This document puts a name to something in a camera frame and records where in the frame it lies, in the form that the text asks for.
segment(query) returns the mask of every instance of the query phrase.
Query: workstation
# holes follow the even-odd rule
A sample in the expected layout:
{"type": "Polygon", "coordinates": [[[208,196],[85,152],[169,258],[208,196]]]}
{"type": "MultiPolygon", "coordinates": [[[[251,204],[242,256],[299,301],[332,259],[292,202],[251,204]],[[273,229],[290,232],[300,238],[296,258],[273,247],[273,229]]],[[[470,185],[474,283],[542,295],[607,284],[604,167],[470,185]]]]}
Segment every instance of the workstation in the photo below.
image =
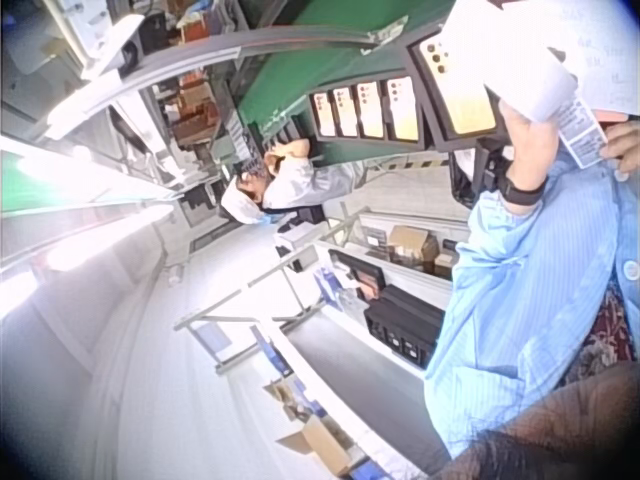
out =
{"type": "MultiPolygon", "coordinates": [[[[615,243],[604,232],[637,223],[603,200],[637,175],[605,170],[601,153],[615,145],[607,127],[639,113],[637,39],[620,11],[574,15],[575,0],[131,3],[120,8],[142,18],[120,43],[139,47],[136,61],[108,67],[96,54],[104,72],[28,133],[3,126],[0,288],[17,300],[1,304],[16,339],[2,388],[8,411],[44,412],[8,421],[7,438],[32,447],[15,458],[44,458],[49,478],[428,478],[466,461],[476,433],[601,363],[637,359],[631,230],[603,260],[613,280],[611,264],[607,278],[584,264],[615,243]],[[524,18],[549,25],[533,32],[524,18]],[[146,159],[71,148],[105,108],[120,112],[108,135],[141,143],[146,159]],[[554,168],[575,177],[531,169],[526,180],[540,181],[519,188],[513,126],[550,118],[554,168]],[[615,180],[595,185],[605,176],[615,180]],[[595,213],[576,205],[576,188],[558,193],[579,182],[595,213]],[[556,193],[542,209],[545,187],[556,193]],[[556,270],[567,262],[597,278],[573,310],[580,279],[556,270]],[[614,327],[615,342],[603,333],[614,327]],[[596,337],[611,342],[602,356],[596,337]],[[37,360],[25,358],[30,342],[37,360]],[[34,394],[47,358],[67,385],[48,403],[34,394]],[[36,435],[48,429],[68,447],[36,435]]],[[[630,151],[612,156],[624,164],[630,151]]]]}

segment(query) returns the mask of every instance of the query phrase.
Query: smartphone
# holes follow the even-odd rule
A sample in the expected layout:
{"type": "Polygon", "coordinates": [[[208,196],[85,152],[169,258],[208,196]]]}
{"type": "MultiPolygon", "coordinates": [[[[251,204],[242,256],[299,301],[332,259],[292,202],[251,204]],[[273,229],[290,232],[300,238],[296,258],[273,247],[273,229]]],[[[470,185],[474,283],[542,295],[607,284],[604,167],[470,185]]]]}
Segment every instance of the smartphone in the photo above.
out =
{"type": "Polygon", "coordinates": [[[326,93],[314,93],[313,103],[316,108],[320,135],[323,137],[335,137],[336,124],[331,110],[331,103],[329,102],[329,95],[326,93]]]}
{"type": "Polygon", "coordinates": [[[360,108],[360,123],[365,136],[384,138],[384,123],[382,120],[382,105],[377,82],[359,83],[358,107],[360,108]]]}
{"type": "Polygon", "coordinates": [[[420,53],[435,78],[454,131],[462,135],[495,128],[496,119],[484,85],[473,75],[456,68],[439,37],[434,35],[424,40],[420,53]]]}
{"type": "Polygon", "coordinates": [[[417,142],[420,139],[420,132],[411,77],[387,80],[386,86],[391,100],[391,118],[395,138],[417,142]]]}
{"type": "Polygon", "coordinates": [[[332,91],[338,110],[338,125],[344,137],[358,136],[358,116],[349,88],[336,88],[332,91]]]}

